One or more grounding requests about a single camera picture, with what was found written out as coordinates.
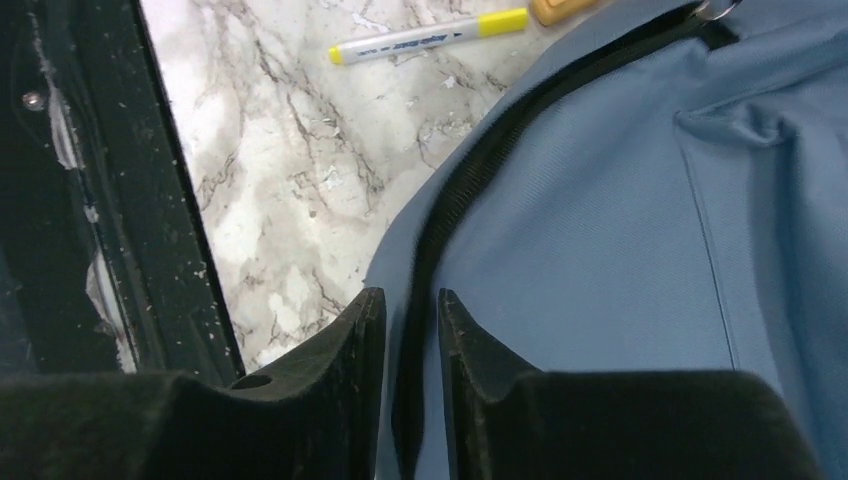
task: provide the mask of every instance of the yellow highlighter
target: yellow highlighter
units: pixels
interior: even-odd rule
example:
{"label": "yellow highlighter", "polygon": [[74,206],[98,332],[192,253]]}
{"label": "yellow highlighter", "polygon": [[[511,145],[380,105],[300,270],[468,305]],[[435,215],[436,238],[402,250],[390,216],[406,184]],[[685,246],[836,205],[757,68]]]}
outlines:
{"label": "yellow highlighter", "polygon": [[340,43],[330,48],[330,61],[336,65],[347,65],[447,43],[517,32],[526,26],[527,9],[516,8]]}

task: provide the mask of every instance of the white residue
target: white residue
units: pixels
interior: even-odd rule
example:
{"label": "white residue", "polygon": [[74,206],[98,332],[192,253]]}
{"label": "white residue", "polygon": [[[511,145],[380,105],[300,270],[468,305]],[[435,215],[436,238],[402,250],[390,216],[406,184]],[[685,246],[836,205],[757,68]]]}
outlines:
{"label": "white residue", "polygon": [[133,352],[136,350],[135,339],[124,327],[121,310],[118,307],[118,297],[112,287],[109,269],[100,249],[94,254],[94,261],[88,266],[85,276],[85,293],[100,315],[101,324],[95,329],[115,338],[118,347],[118,366],[124,373],[135,373],[136,364]]}
{"label": "white residue", "polygon": [[344,180],[342,180],[341,175],[339,175],[339,171],[336,169],[336,166],[330,165],[330,167],[324,171],[324,179],[322,182],[327,186],[328,190],[332,190],[343,184]]}
{"label": "white residue", "polygon": [[82,211],[85,212],[85,218],[88,219],[88,223],[97,223],[97,220],[100,219],[100,215],[97,214],[97,209],[93,206],[85,205],[82,207]]}
{"label": "white residue", "polygon": [[[38,32],[38,24],[34,15],[30,15],[30,21],[32,22],[33,31]],[[76,155],[77,149],[75,148],[79,144],[79,141],[73,128],[68,125],[67,120],[70,117],[70,108],[62,96],[62,92],[56,88],[56,82],[53,81],[53,66],[44,55],[41,37],[37,33],[34,46],[50,95],[47,102],[47,115],[50,118],[50,135],[53,139],[53,149],[56,151],[56,158],[67,170],[80,168]]]}
{"label": "white residue", "polygon": [[380,25],[377,22],[372,22],[371,20],[368,20],[367,18],[360,15],[358,12],[354,12],[350,16],[351,18],[353,18],[353,23],[361,27],[365,27],[368,30],[374,30],[375,32],[380,33],[389,33],[391,31],[389,27],[385,25]]}

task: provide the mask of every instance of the blue fabric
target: blue fabric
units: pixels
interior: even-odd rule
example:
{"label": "blue fabric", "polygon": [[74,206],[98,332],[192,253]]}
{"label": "blue fabric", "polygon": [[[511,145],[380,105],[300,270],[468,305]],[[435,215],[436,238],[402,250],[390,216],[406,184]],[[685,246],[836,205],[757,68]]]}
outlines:
{"label": "blue fabric", "polygon": [[[378,477],[417,234],[493,118],[573,60],[684,2],[622,0],[552,46],[409,202],[366,283],[386,291]],[[848,478],[848,2],[745,0],[742,37],[675,43],[539,116],[452,238],[433,285],[545,370],[751,371]],[[425,360],[418,478],[447,479]]]}

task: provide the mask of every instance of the screw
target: screw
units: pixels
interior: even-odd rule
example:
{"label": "screw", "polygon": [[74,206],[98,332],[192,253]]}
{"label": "screw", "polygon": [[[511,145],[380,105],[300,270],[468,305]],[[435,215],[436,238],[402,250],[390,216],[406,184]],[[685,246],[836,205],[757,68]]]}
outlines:
{"label": "screw", "polygon": [[40,112],[44,110],[44,96],[38,92],[27,92],[22,98],[24,108],[31,112]]}

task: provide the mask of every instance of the fabric seam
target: fabric seam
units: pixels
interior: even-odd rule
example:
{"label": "fabric seam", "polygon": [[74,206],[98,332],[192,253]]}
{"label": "fabric seam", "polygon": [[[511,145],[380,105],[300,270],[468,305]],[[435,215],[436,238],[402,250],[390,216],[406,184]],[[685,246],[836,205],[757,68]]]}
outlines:
{"label": "fabric seam", "polygon": [[[677,118],[680,112],[675,113],[674,118]],[[689,182],[689,190],[692,194],[692,201],[695,203],[695,211],[698,214],[698,223],[701,227],[701,235],[704,240],[704,249],[707,252],[707,260],[710,262],[710,275],[713,279],[713,288],[715,289],[716,303],[718,304],[719,315],[721,315],[721,322],[724,325],[724,337],[727,342],[727,351],[730,355],[730,366],[734,370],[738,370],[740,368],[739,365],[739,355],[736,349],[736,342],[734,341],[733,328],[731,325],[731,321],[728,318],[727,308],[725,305],[726,295],[724,294],[724,288],[719,278],[720,268],[718,265],[718,260],[715,255],[715,242],[712,238],[712,230],[710,229],[709,219],[707,218],[707,211],[704,208],[704,200],[703,195],[701,194],[700,188],[698,188],[698,183],[696,181],[696,174],[694,169],[692,168],[691,161],[689,159],[689,155],[686,152],[686,149],[683,148],[682,142],[678,138],[678,128],[677,123],[674,122],[674,140],[677,142],[677,148],[680,149],[680,154],[683,157],[683,165],[686,169],[686,178]]]}

